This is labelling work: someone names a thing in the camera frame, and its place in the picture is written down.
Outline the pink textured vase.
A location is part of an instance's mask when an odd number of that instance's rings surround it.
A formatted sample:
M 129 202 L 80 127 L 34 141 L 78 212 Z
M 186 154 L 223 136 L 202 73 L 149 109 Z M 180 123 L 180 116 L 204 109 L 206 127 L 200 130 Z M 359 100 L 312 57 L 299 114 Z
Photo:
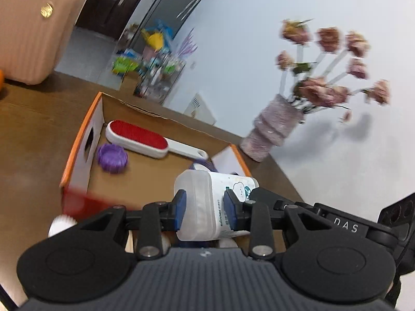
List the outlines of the pink textured vase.
M 273 147 L 284 144 L 303 119 L 304 114 L 300 110 L 277 94 L 255 118 L 253 129 L 241 141 L 240 148 L 251 159 L 261 162 Z

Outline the red white lint brush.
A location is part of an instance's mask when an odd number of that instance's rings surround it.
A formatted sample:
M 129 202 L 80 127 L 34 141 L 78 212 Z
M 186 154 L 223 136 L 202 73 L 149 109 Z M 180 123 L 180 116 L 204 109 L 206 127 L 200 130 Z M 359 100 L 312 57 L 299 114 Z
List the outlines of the red white lint brush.
M 190 159 L 209 159 L 208 153 L 202 149 L 165 138 L 158 133 L 121 120 L 108 123 L 106 139 L 126 150 L 154 159 L 162 159 L 168 152 Z

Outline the purple ribbed lid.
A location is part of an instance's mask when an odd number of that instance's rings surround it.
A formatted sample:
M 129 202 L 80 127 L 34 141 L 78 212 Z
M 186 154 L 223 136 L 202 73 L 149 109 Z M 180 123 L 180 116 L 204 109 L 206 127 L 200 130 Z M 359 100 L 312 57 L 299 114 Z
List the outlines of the purple ribbed lid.
M 124 148 L 110 143 L 97 149 L 96 159 L 102 170 L 107 173 L 122 173 L 128 165 L 128 154 Z

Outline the red cardboard box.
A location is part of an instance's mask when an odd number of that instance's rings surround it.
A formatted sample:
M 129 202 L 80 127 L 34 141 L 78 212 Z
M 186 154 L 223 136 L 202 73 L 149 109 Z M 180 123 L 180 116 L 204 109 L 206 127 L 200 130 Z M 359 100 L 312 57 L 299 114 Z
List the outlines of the red cardboard box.
M 106 126 L 112 120 L 135 124 L 199 147 L 214 158 L 214 165 L 221 172 L 251 176 L 269 191 L 294 201 L 299 199 L 273 158 L 267 157 L 261 163 L 253 161 L 238 149 L 239 137 L 213 127 L 203 131 L 197 121 L 185 125 L 180 115 L 154 104 L 130 105 L 99 92 L 79 128 L 60 183 L 62 212 L 76 221 L 109 206 L 124 205 L 138 210 L 154 201 L 171 201 L 176 177 L 192 163 L 190 159 L 172 153 L 154 159 L 129 152 L 123 172 L 105 172 L 98 165 L 96 151 L 106 143 Z

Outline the large white plastic bottle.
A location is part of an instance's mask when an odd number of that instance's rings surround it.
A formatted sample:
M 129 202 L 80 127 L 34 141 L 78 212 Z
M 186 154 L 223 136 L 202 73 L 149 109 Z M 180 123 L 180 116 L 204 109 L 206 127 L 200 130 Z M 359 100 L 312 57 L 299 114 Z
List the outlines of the large white plastic bottle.
M 175 180 L 174 191 L 186 191 L 186 211 L 177 237 L 183 242 L 207 242 L 248 235 L 234 232 L 224 211 L 223 198 L 227 189 L 233 190 L 241 202 L 259 187 L 256 179 L 202 170 L 186 170 Z

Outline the grey refrigerator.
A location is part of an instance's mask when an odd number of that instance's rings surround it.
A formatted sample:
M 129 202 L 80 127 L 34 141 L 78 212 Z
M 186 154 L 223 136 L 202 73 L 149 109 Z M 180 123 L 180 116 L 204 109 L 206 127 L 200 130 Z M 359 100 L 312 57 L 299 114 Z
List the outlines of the grey refrigerator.
M 155 0 L 141 21 L 132 38 L 130 48 L 142 53 L 146 45 L 142 30 L 152 33 L 153 30 L 165 28 L 173 40 L 193 9 L 201 0 Z

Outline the dried pink roses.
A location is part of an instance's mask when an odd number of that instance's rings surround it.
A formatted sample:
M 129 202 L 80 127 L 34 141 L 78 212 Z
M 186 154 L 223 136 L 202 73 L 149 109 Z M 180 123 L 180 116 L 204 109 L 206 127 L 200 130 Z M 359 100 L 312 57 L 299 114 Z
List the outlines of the dried pink roses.
M 282 21 L 281 38 L 297 48 L 296 56 L 281 51 L 275 64 L 282 72 L 275 114 L 287 123 L 303 123 L 307 115 L 328 109 L 345 113 L 341 123 L 351 120 L 349 100 L 363 95 L 366 103 L 380 106 L 391 101 L 390 83 L 385 79 L 373 85 L 350 88 L 340 82 L 348 76 L 360 81 L 369 79 L 364 58 L 370 51 L 367 39 L 354 30 L 342 34 L 338 27 L 321 27 L 315 34 L 309 29 L 311 20 Z

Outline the white ribbed cap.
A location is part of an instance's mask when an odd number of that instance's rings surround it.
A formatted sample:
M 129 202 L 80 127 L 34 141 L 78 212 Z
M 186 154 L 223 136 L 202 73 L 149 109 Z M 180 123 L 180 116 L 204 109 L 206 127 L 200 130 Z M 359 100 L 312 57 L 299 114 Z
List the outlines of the white ribbed cap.
M 48 232 L 48 237 L 57 235 L 73 226 L 77 225 L 77 221 L 67 215 L 60 215 L 53 219 Z

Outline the pink suitcase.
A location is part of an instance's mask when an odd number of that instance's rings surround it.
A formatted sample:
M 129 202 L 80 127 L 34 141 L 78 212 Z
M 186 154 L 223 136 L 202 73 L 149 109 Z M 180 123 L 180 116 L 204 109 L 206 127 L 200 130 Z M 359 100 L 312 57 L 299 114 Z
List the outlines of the pink suitcase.
M 58 65 L 85 0 L 1 0 L 1 71 L 27 85 Z

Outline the dark brown door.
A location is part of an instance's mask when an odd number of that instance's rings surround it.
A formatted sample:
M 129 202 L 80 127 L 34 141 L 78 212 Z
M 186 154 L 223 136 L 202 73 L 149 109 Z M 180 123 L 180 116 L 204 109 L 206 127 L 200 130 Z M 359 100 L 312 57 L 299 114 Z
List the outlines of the dark brown door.
M 140 0 L 86 0 L 76 26 L 118 39 Z

